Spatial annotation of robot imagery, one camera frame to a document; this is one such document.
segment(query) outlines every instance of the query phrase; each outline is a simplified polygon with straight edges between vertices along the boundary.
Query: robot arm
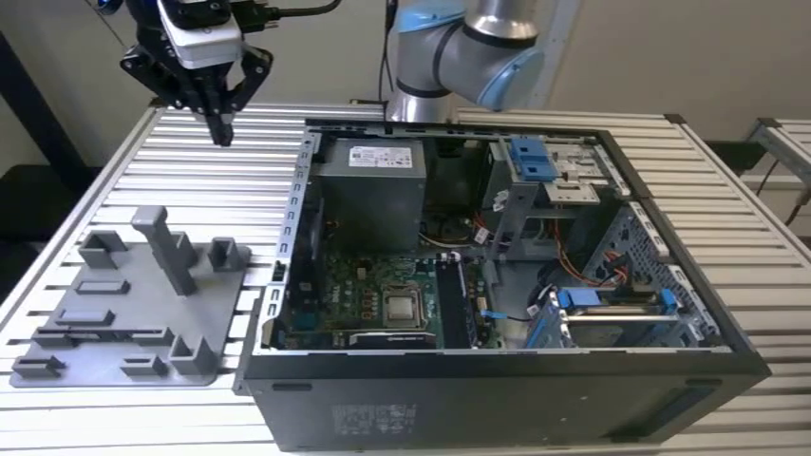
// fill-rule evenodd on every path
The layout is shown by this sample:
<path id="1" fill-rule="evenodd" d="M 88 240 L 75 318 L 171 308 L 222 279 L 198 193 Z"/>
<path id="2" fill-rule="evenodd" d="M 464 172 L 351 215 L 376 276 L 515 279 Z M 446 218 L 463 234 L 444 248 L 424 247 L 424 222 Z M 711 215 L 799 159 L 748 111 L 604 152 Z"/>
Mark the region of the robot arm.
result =
<path id="1" fill-rule="evenodd" d="M 122 1 L 107 3 L 120 6 Z M 126 3 L 138 23 L 139 43 L 124 55 L 122 68 L 167 104 L 191 109 L 206 121 L 215 144 L 231 145 L 235 113 L 247 105 L 272 65 L 272 54 L 250 46 L 243 35 L 263 31 L 286 17 L 330 12 L 342 0 L 303 9 L 271 8 L 256 0 Z M 230 88 L 227 76 L 239 60 L 243 79 Z"/>
<path id="2" fill-rule="evenodd" d="M 234 140 L 232 121 L 270 73 L 272 54 L 243 35 L 286 17 L 332 11 L 342 0 L 315 8 L 278 9 L 266 0 L 99 0 L 115 12 L 126 1 L 138 23 L 139 43 L 120 65 L 160 99 L 191 109 L 215 144 Z M 400 47 L 396 91 L 387 117 L 400 122 L 451 120 L 450 94 L 491 110 L 512 107 L 542 70 L 535 48 L 535 0 L 462 0 L 412 4 L 398 14 Z M 242 82 L 228 87 L 240 60 Z"/>

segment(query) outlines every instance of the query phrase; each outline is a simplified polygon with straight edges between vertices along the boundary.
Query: motherboard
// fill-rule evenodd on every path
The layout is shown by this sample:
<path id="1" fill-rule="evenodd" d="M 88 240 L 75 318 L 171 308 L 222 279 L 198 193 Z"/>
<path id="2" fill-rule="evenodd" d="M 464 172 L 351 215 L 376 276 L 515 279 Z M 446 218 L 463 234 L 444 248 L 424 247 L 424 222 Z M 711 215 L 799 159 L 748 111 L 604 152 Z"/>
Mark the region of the motherboard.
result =
<path id="1" fill-rule="evenodd" d="M 360 348 L 394 334 L 411 336 L 424 348 L 495 343 L 479 312 L 490 304 L 478 259 L 451 264 L 432 257 L 331 252 L 324 272 L 319 305 L 292 310 L 288 349 Z"/>

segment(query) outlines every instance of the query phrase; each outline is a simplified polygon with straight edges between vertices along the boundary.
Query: vertical gray post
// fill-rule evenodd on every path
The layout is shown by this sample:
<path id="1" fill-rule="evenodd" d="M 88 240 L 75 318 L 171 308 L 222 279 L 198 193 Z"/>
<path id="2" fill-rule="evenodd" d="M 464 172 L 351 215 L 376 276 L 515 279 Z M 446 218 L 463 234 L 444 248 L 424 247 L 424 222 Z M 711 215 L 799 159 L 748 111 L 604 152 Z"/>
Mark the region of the vertical gray post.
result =
<path id="1" fill-rule="evenodd" d="M 152 255 L 158 260 L 166 277 L 178 295 L 191 295 L 198 287 L 191 278 L 187 262 L 178 251 L 175 239 L 166 226 L 166 208 L 163 206 L 142 206 L 132 217 L 132 227 L 147 238 Z"/>

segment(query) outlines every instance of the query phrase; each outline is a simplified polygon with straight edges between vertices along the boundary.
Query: metal table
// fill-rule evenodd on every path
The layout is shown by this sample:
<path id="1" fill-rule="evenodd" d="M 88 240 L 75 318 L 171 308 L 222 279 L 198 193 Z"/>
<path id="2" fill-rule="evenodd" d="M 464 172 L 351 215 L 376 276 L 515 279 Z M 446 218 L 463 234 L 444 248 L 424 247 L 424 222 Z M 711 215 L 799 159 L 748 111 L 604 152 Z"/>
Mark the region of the metal table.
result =
<path id="1" fill-rule="evenodd" d="M 759 119 L 751 139 L 764 145 L 806 187 L 811 187 L 811 121 Z"/>
<path id="2" fill-rule="evenodd" d="M 220 149 L 190 113 L 144 114 L 0 307 L 0 449 L 83 456 L 279 452 L 251 398 L 230 390 L 247 312 L 268 280 L 304 119 L 378 116 L 368 106 L 254 105 L 236 118 L 234 147 Z M 660 447 L 452 453 L 811 454 L 811 253 L 691 128 L 664 116 L 540 111 L 466 109 L 460 120 L 611 130 L 774 377 Z M 222 375 L 206 388 L 13 389 L 13 359 L 79 271 L 78 242 L 90 229 L 140 240 L 128 224 L 140 204 L 166 205 L 171 227 L 192 241 L 230 236 L 252 248 Z"/>

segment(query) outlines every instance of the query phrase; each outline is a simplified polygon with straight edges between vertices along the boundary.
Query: open computer tower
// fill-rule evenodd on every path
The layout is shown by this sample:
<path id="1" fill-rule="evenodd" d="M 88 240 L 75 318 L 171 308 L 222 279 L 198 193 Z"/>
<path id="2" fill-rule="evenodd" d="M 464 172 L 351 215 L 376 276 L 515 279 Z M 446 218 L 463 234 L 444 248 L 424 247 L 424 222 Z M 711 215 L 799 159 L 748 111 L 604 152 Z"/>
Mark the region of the open computer tower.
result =
<path id="1" fill-rule="evenodd" d="M 280 230 L 283 450 L 662 442 L 770 375 L 607 131 L 310 120 Z"/>

